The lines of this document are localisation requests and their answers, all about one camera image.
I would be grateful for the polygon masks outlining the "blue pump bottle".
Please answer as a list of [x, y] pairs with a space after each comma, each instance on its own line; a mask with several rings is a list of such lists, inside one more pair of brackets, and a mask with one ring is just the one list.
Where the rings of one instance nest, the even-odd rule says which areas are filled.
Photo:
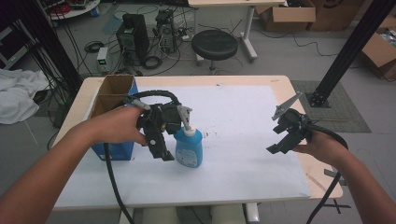
[[187, 167], [197, 168], [203, 161], [202, 133], [191, 126], [182, 128], [174, 134], [176, 139], [176, 159]]

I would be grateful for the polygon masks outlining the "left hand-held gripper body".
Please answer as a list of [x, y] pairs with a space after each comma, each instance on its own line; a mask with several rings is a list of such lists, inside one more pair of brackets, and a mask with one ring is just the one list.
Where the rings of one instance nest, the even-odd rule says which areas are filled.
[[163, 132], [174, 134], [182, 126], [190, 128], [192, 109], [187, 106], [171, 103], [155, 105], [139, 103], [138, 105], [144, 109], [144, 113], [138, 118], [136, 127], [143, 128], [145, 135]]

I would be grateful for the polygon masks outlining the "tall brown cardboard box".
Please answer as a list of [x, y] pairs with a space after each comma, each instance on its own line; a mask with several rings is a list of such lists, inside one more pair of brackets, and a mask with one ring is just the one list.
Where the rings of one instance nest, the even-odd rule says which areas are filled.
[[352, 23], [364, 0], [310, 0], [316, 20], [307, 25], [312, 32], [342, 31]]

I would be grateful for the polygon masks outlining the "person's left hand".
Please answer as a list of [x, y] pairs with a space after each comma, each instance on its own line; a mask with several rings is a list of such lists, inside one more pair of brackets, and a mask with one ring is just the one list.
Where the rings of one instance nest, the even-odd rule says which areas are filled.
[[136, 142], [146, 146], [148, 141], [137, 128], [137, 120], [143, 109], [135, 106], [120, 106], [103, 115], [90, 119], [89, 137], [92, 143]]

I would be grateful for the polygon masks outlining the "black round stool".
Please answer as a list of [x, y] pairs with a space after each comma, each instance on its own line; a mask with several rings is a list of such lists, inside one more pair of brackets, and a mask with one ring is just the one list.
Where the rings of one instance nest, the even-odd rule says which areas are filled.
[[232, 58], [238, 51], [238, 41], [221, 30], [204, 30], [193, 37], [191, 47], [198, 56], [210, 61], [209, 70], [214, 75], [215, 62]]

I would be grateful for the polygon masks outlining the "slim black computer tower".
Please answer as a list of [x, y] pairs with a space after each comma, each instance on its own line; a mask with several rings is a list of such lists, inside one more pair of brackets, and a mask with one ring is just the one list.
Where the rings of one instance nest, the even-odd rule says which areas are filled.
[[164, 53], [175, 53], [176, 37], [174, 29], [174, 11], [172, 9], [160, 9], [157, 17], [157, 33], [160, 38], [160, 49]]

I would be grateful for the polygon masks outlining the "white-legged wooden table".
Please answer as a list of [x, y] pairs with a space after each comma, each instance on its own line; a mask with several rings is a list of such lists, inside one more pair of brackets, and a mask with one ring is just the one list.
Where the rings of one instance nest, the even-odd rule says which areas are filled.
[[273, 7], [283, 4], [285, 0], [188, 0], [189, 6], [194, 10], [194, 33], [198, 33], [198, 14], [197, 11], [200, 7], [234, 7], [234, 6], [247, 6], [247, 18], [245, 30], [239, 35], [242, 44], [247, 50], [247, 58], [253, 62], [258, 58], [258, 55], [253, 48], [250, 40], [250, 29], [253, 21], [255, 6], [268, 6]]

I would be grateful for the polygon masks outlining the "large black computer tower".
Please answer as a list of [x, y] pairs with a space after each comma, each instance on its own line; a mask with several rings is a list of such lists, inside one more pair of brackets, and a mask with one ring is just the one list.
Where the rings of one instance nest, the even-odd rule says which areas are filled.
[[129, 53], [135, 62], [141, 63], [148, 56], [149, 36], [143, 15], [123, 14], [116, 37], [123, 52]]

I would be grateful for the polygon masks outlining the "black metal frame post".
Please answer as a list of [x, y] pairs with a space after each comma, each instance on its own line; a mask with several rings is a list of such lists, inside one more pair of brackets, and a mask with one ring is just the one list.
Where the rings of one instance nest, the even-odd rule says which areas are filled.
[[380, 24], [396, 6], [396, 0], [373, 0], [324, 78], [306, 98], [311, 107], [323, 107], [358, 53], [365, 47]]

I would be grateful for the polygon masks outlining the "white power strip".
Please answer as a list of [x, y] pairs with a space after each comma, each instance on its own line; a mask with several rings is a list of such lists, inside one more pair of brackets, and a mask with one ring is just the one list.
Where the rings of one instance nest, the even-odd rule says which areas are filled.
[[187, 31], [184, 29], [179, 29], [178, 31], [179, 37], [184, 42], [190, 42], [191, 37], [187, 34]]

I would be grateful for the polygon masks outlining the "open brown cardboard box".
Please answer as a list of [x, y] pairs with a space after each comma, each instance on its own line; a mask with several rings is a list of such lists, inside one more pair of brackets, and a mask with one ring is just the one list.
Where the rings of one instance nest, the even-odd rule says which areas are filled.
[[316, 7], [310, 0], [286, 0], [275, 6], [255, 6], [263, 29], [268, 32], [302, 32], [316, 21]]

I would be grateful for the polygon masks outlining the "black tape strip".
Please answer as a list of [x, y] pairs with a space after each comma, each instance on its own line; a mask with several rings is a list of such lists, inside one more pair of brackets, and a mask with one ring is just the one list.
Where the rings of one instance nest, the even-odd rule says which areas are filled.
[[340, 186], [346, 186], [347, 182], [345, 181], [345, 179], [343, 179], [338, 172], [335, 171], [331, 171], [328, 169], [324, 169], [324, 174], [330, 177], [333, 177], [334, 179], [337, 177], [338, 178], [338, 183], [340, 184]]

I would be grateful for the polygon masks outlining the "round white table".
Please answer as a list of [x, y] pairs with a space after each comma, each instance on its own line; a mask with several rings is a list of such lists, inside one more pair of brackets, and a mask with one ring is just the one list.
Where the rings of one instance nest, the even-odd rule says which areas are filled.
[[66, 12], [51, 12], [49, 11], [49, 17], [55, 20], [63, 20], [74, 18], [83, 14], [90, 14], [93, 17], [98, 17], [100, 15], [99, 12], [99, 4], [100, 0], [87, 0], [86, 5], [83, 9], [74, 9], [70, 7], [70, 9]]

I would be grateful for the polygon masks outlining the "person's right hand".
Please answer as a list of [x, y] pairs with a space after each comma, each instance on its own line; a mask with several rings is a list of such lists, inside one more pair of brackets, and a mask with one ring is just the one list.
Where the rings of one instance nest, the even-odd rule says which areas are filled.
[[320, 132], [313, 132], [311, 140], [305, 145], [298, 145], [295, 152], [309, 154], [319, 161], [337, 167], [346, 162], [351, 154], [333, 137]]

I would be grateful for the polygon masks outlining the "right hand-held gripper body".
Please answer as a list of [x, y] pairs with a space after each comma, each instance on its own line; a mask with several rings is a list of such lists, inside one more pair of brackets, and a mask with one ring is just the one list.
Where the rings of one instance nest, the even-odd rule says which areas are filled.
[[308, 136], [308, 124], [310, 119], [307, 115], [301, 114], [291, 106], [302, 96], [303, 94], [298, 91], [294, 96], [289, 98], [286, 102], [276, 106], [275, 114], [272, 116], [272, 120], [277, 121], [277, 125], [283, 124], [287, 127], [288, 134], [296, 140], [296, 146], [299, 145]]

